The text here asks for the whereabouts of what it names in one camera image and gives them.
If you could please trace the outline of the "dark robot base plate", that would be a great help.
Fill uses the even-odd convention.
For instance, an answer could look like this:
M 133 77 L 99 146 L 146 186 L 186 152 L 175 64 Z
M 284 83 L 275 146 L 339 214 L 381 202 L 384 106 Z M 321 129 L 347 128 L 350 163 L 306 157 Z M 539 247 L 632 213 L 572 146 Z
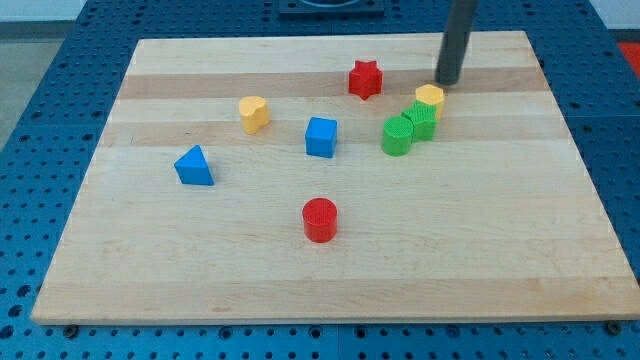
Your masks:
M 277 0 L 279 19 L 300 17 L 373 16 L 385 13 L 383 0 Z

